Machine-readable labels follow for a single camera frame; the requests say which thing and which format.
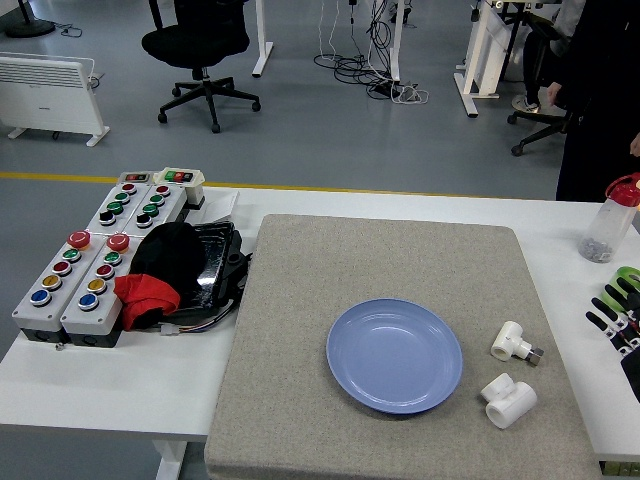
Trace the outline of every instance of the plate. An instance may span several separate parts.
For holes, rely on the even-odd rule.
[[[327,360],[347,393],[387,413],[429,410],[462,376],[462,351],[449,326],[426,308],[394,298],[344,312],[329,331]]]

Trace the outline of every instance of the gray floor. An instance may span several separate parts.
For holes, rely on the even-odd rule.
[[[160,0],[166,18],[169,2]],[[371,0],[356,8],[354,36],[366,51]],[[520,83],[503,82],[500,98],[479,100],[478,118],[468,118],[453,81],[471,30],[469,2],[413,2],[400,52],[403,79],[428,90],[426,105],[401,106],[370,99],[364,87],[337,82],[313,63],[319,53],[321,2],[266,2],[267,36],[275,48],[260,79],[251,77],[257,59],[255,10],[246,6],[252,37],[249,51],[211,69],[233,75],[236,87],[260,95],[262,111],[246,101],[217,101],[220,135],[210,131],[204,100],[169,112],[160,125],[158,108],[170,100],[175,81],[190,72],[162,64],[140,46],[153,29],[146,0],[32,0],[39,18],[82,29],[80,38],[60,30],[34,39],[0,36],[0,51],[90,57],[103,73],[96,99],[112,131],[94,148],[87,136],[28,131],[16,140],[0,124],[0,201],[5,225],[0,233],[0,357],[18,333],[9,312],[18,304],[69,231],[83,228],[112,187],[56,180],[18,180],[6,173],[117,177],[123,171],[196,168],[209,182],[288,185],[553,199],[563,137],[531,145],[513,157],[510,148],[536,127],[507,125]],[[332,44],[356,54],[350,38],[349,7],[340,17]],[[323,45],[336,2],[324,9]],[[517,70],[511,74],[517,76]],[[4,479],[154,478],[159,462],[151,442],[91,434],[0,431],[0,475]],[[202,445],[190,445],[182,479],[205,479]]]

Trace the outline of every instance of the plastic bottle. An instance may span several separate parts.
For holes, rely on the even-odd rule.
[[[578,251],[587,260],[607,263],[627,234],[640,205],[640,173],[627,175],[607,188],[607,200],[587,229]]]

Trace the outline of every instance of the office chair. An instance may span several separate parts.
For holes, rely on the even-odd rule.
[[[539,84],[545,84],[545,80],[542,78],[542,65],[544,62],[545,55],[549,53],[551,50],[549,43],[552,40],[557,40],[560,38],[558,32],[555,31],[551,22],[548,20],[533,15],[531,13],[526,13],[523,21],[531,27],[533,31],[535,31],[538,35],[540,35],[545,41],[542,42],[540,49],[537,52],[536,60],[535,60],[535,74],[536,78],[538,78]],[[567,129],[571,125],[574,114],[573,112],[567,110],[567,113],[564,116],[559,115],[546,115],[542,113],[527,113],[521,112],[519,110],[514,110],[514,112],[507,117],[507,123],[510,125],[514,125],[518,118],[524,118],[527,120],[532,120],[537,123],[542,123],[547,125],[547,127],[542,130],[529,135],[528,137],[520,140],[518,145],[515,145],[511,148],[512,155],[519,157],[524,153],[524,146],[536,142],[542,138],[549,137],[555,133],[567,133]]]
[[[156,30],[142,38],[142,48],[149,55],[173,67],[188,68],[196,82],[179,82],[171,91],[175,100],[160,107],[158,121],[167,123],[167,110],[206,97],[213,124],[211,131],[220,133],[213,103],[214,95],[253,100],[251,108],[258,112],[256,95],[235,90],[232,77],[211,80],[207,67],[217,65],[225,57],[244,52],[249,46],[244,23],[246,0],[175,0],[177,25],[163,27],[158,0],[149,0]],[[189,92],[181,94],[180,89]]]

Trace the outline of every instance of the white table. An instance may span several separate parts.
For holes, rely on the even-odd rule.
[[[391,47],[391,78],[395,82],[400,81],[400,66],[398,56],[400,55],[400,41],[402,39],[402,18],[404,17],[404,2],[398,2],[398,12],[396,18],[400,21],[396,22],[393,33],[393,46]],[[266,25],[264,20],[264,0],[256,0],[256,18],[258,23],[258,51],[260,56],[258,62],[253,69],[254,77],[261,77],[264,67],[267,65],[269,55],[273,49],[273,42],[268,42],[266,37]]]
[[[211,201],[229,191],[205,188],[205,197]],[[618,428],[620,412],[634,412],[640,405],[619,368],[619,354],[584,316],[591,297],[618,267],[640,266],[640,236],[629,232],[610,264],[580,257],[576,243],[598,204],[258,189],[239,193],[232,220],[246,253],[253,251],[261,220],[269,213],[512,228],[597,457],[640,461],[640,415],[624,415],[624,428]],[[206,210],[190,215],[192,223],[207,221]],[[234,327],[232,316],[204,334],[123,332],[112,349],[69,345],[62,351],[20,334],[0,363],[0,425],[148,438],[163,458],[157,478],[177,478],[186,442],[207,437]]]

